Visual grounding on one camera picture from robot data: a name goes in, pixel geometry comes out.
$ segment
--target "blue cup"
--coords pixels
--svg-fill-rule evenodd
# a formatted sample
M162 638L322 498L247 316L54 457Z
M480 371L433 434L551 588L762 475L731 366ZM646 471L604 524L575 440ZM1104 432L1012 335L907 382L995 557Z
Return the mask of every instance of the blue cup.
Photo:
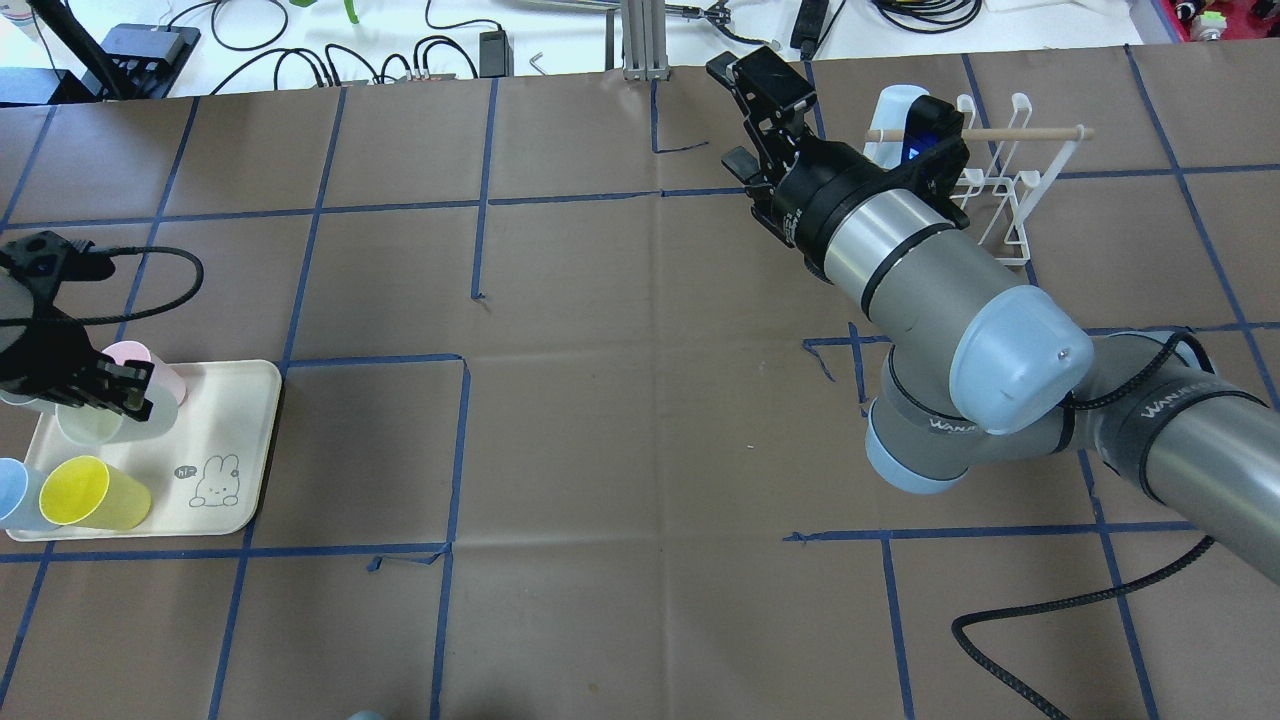
M13 457L0 457L0 528L47 532L58 528L40 512L46 474Z

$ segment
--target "table surface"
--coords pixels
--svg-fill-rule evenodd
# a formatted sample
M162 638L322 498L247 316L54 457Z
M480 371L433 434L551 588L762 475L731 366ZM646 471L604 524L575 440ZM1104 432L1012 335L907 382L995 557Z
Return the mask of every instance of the table surface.
M879 58L897 55L933 55L947 53L982 53L1002 50L1037 50L1044 47L1102 47L1143 42L1134 20L1128 14L1100 14L1074 3L1060 3L1016 12L992 8L1011 6L988 1L978 19L960 31L923 36L886 23L864 0L851 0L835 24L818 59ZM1151 3L1152 0L1137 0ZM156 23L172 17L169 8L180 10L195 0L93 0L73 4L73 9L90 32L101 40L119 23ZM831 12L838 3L831 4ZM291 24L274 45L306 46L321 50L326 42L347 45L375 60L375 67L393 51L408 54L413 42L431 31L422 20L421 3L389 0L357 0L360 24L347 20L339 0L323 0L311 8L288 5ZM783 56L799 59L786 47L799 0L735 0L735 29L749 37L776 38ZM219 14L219 32L233 45L253 45L266 40L279 26L279 10L262 0L237 0ZM604 15L595 12L558 10L518 0L435 0L431 22L449 24L476 17L495 18L511 32L516 58L516 74L536 74L529 60L541 53L539 67L552 74L595 72L604 68ZM198 10L180 20L205 32L195 56L183 72L173 95L204 95L227 77L252 53L233 53L219 47L209 31L209 10ZM448 31L468 53L475 55L479 28ZM617 51L621 53L621 27ZM672 19L667 23L668 56L672 65L701 65L730 50L737 54L750 47L731 42L705 22ZM56 38L51 38L59 67L83 69ZM337 54L343 78L367 77L358 61ZM451 51L431 54L433 69L467 74L463 61ZM44 49L29 41L9 23L0 23L0 64L47 67ZM262 60L246 70L225 92L270 90L274 60ZM303 63L291 60L282 70L283 87L314 85Z
M993 124L1024 91L1038 122L1097 128L1030 218L1023 279L1093 333L1197 328L1277 405L1280 145L1204 141L1274 137L1274 79L1224 68L1277 55L812 72L819 129L855 143L892 82L973 94ZM246 532L0 537L0 717L1034 716L951 619L1134 579L1198 536L1088 454L929 497L881 480L863 437L888 345L750 218L718 164L741 118L686 69L0 110L0 241L205 263L191 304L96 346L285 374ZM59 305L152 306L188 273L120 261ZM0 406L0 454L33 420ZM1219 547L974 637L1073 716L1270 719L1277 602Z

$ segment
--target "white tray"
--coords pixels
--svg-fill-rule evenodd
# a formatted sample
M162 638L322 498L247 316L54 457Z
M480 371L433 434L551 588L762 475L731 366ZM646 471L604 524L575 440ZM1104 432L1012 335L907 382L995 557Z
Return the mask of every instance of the white tray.
M9 537L36 542L224 536L248 524L266 471L280 372L266 360L172 368L187 380L187 401L165 434L119 445L74 445L46 414L27 451L27 465L46 473L79 455L124 470L151 491L151 512L142 524L131 530L69 525L47 532L6 530Z

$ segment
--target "white floor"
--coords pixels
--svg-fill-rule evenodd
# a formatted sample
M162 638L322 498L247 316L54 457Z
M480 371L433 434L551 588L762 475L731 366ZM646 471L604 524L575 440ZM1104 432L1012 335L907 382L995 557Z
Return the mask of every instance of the white floor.
M1021 10L1000 12L1015 4L1053 0L987 0L982 14L969 27L945 35L924 36L897 29L886 23L867 0L850 0L831 32L819 59L874 58L892 55L929 55L943 53L979 53L1000 50L1033 50L1041 47L1093 47L1143 42L1135 20L1129 14L1106 14L1083 5L1066 3ZM1091 5L1123 3L1123 0L1078 0ZM1149 10L1151 0L1135 0L1140 10ZM97 38L118 23L157 23L173 12L195 5L196 0L78 0L72 3L79 20ZM707 5L707 0L689 4ZM733 29L742 36L778 40L783 56L799 59L787 49L791 26L800 0L732 0ZM831 10L838 0L831 3ZM356 0L360 24L347 20L340 0L320 0L311 8L285 3L289 28L271 47L306 46L321 50L326 42L347 45L366 55L375 65L390 53L408 54L413 42L431 35L422 20L420 1ZM547 73L582 73L604 68L604 15L596 12L559 10L522 0L434 0L431 22L448 24L475 17L502 22L511 33L516 54L516 73L535 74L529 60L543 56L538 64ZM1138 23L1142 13L1135 12ZM234 0L219 14L219 29L225 41L255 45L274 35L280 22L279 10L265 0ZM209 9L183 18L179 24L198 27L204 38L196 55L183 72L173 95L204 95L253 53L234 53L219 47L209 33ZM749 51L750 47L726 40L708 23L671 19L667 23L668 55L672 65L701 65L724 50ZM468 53L475 54L476 36L484 27L448 31ZM1152 37L1148 28L1143 35ZM616 47L621 51L621 28ZM46 33L59 67L82 70L72 54ZM344 79L367 77L355 59L335 53L339 73ZM0 22L0 65L45 67L44 49L8 22ZM225 92L268 90L271 87L274 60L265 59L241 73ZM438 49L431 54L434 72L467 74L466 65L454 53ZM297 59L282 70L282 87L314 85L311 72Z

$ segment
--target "cup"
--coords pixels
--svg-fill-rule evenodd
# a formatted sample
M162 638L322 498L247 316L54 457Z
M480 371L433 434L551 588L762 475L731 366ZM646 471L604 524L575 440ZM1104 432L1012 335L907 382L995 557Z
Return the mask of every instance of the cup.
M182 379L178 373L173 372L173 368L165 365L164 360L156 357L156 355L147 350L147 346L141 342L134 342L132 340L116 342L115 345L108 346L102 354L109 355L111 360L115 360L119 365L123 365L125 360L142 360L143 363L151 363L156 366L156 369L151 373L151 382L160 383L165 389L168 389L175 398L178 398L178 405L182 405L182 401L187 400L187 380Z
M169 432L178 420L178 400L164 384L147 384L146 398L151 401L151 418L140 423L100 407L68 407L59 405L54 411L58 428L76 445L96 446L115 442L150 439Z
M0 457L0 528L33 532L58 528L40 512L45 477L13 457Z
M90 455L55 468L40 491L40 512L59 525L128 530L150 511L146 486Z
M27 397L26 395L14 395L3 389L0 389L0 401L5 405L13 405L14 407L23 407L36 413L52 413L58 409L58 404L55 402L41 400L38 397Z

